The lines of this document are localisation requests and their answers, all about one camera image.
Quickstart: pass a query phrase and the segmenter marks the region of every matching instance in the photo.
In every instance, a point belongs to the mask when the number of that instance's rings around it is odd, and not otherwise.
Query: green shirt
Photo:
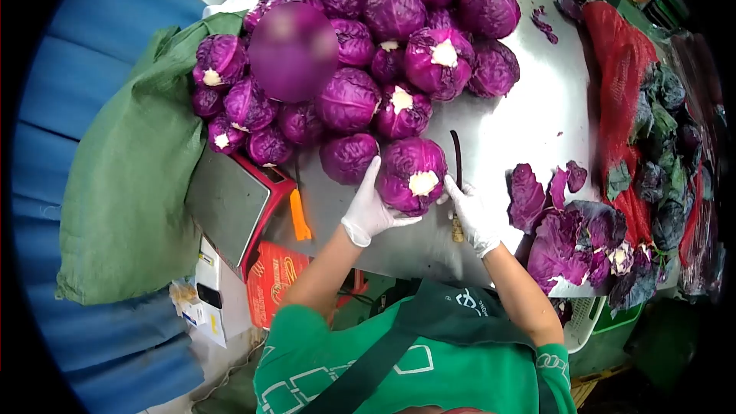
[[[336,332],[307,307],[291,305],[279,310],[255,372],[257,412],[298,412],[388,331],[399,304]],[[538,412],[537,373],[549,384],[560,414],[575,412],[567,350],[550,344],[539,347],[537,354],[535,364],[529,350],[517,345],[458,347],[418,337],[355,412],[384,414],[431,405],[503,414]]]

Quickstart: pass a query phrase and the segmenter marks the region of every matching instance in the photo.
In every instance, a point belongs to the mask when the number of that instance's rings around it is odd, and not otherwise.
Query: orange tool
[[[297,240],[311,240],[312,231],[309,230],[307,221],[304,219],[304,208],[302,207],[302,196],[299,194],[299,155],[294,158],[294,180],[297,188],[291,191],[289,200],[291,202],[291,222],[294,224],[294,235]]]

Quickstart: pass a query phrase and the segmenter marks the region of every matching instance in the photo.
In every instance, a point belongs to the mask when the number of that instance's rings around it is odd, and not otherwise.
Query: blue cloth
[[[151,36],[201,17],[201,0],[64,0],[26,82],[13,144],[21,282],[60,371],[94,413],[132,414],[203,381],[166,289],[83,307],[54,299],[60,208],[77,143]]]

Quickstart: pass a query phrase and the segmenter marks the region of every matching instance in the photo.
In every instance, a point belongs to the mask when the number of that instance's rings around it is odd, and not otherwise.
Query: orange handle
[[[312,231],[309,230],[309,226],[304,220],[302,196],[299,194],[298,189],[291,191],[289,200],[291,202],[291,222],[294,224],[294,235],[297,236],[297,240],[311,240]]]

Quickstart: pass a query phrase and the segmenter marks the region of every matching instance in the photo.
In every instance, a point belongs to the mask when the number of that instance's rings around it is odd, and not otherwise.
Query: white plastic crate
[[[601,316],[601,310],[606,303],[606,296],[602,296],[595,307],[593,314],[593,305],[596,298],[577,298],[570,299],[573,304],[573,317],[568,321],[562,330],[565,335],[565,347],[567,352],[574,354],[588,342],[593,328]]]

